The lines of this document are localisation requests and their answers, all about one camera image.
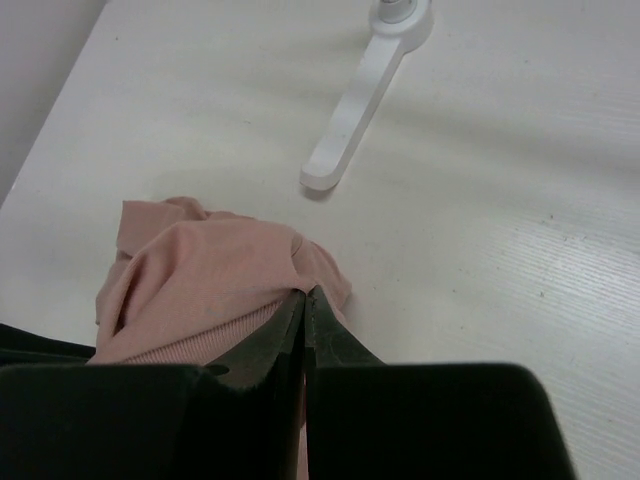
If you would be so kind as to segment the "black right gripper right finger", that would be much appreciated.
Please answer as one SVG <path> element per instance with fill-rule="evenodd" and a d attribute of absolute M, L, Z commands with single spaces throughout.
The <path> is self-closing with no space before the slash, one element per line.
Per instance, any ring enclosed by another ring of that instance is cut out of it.
<path fill-rule="evenodd" d="M 536 376 L 509 363 L 389 365 L 305 305 L 306 428 L 313 479 L 572 479 Z"/>

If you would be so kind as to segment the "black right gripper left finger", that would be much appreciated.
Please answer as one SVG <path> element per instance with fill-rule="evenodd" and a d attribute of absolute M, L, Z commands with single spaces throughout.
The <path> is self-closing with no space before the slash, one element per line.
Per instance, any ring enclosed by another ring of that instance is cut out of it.
<path fill-rule="evenodd" d="M 305 297 L 205 366 L 96 365 L 1 329 L 5 479 L 293 479 Z"/>

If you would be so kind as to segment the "pink t shirt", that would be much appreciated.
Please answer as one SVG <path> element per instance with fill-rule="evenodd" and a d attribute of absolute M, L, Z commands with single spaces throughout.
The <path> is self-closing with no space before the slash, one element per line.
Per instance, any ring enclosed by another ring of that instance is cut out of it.
<path fill-rule="evenodd" d="M 333 257 L 292 228 L 193 198 L 124 202 L 116 248 L 96 298 L 95 363 L 203 365 L 294 289 L 321 287 L 336 313 L 351 293 Z"/>

